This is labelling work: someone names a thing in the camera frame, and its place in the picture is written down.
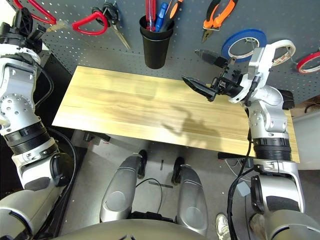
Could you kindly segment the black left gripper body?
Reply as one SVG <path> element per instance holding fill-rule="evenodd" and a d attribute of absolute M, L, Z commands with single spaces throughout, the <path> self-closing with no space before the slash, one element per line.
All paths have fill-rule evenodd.
<path fill-rule="evenodd" d="M 18 30 L 8 23 L 2 23 L 0 26 L 0 43 L 28 48 L 35 52 L 42 50 L 42 38 L 38 41 L 30 41 L 28 37 L 20 35 Z"/>

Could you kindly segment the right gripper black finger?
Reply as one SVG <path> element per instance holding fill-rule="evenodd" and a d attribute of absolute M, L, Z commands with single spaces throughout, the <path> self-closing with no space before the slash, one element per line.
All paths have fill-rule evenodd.
<path fill-rule="evenodd" d="M 221 55 L 206 49 L 196 49 L 195 54 L 204 62 L 217 67 L 226 67 L 230 61 Z"/>
<path fill-rule="evenodd" d="M 215 100 L 216 92 L 207 87 L 203 82 L 190 76 L 182 76 L 181 78 L 193 91 L 206 97 L 209 102 Z"/>

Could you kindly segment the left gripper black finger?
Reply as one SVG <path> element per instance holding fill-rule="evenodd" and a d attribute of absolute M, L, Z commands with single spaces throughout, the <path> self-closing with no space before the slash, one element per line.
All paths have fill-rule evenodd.
<path fill-rule="evenodd" d="M 18 30 L 19 34 L 24 37 L 28 37 L 31 34 L 33 30 L 33 18 L 26 7 L 23 7 L 16 12 L 14 27 Z"/>
<path fill-rule="evenodd" d="M 37 28 L 34 31 L 32 31 L 32 33 L 27 37 L 27 39 L 33 42 L 39 41 L 42 35 L 46 33 L 46 31 L 47 29 L 44 26 L 38 24 Z"/>

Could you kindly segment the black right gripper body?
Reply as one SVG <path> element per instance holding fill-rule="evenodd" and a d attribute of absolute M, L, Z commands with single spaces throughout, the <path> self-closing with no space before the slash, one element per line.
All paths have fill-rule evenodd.
<path fill-rule="evenodd" d="M 228 97 L 233 98 L 243 90 L 243 87 L 241 86 L 243 74 L 235 63 L 236 59 L 231 58 L 219 77 L 212 82 L 212 88 L 218 95 L 227 95 Z"/>

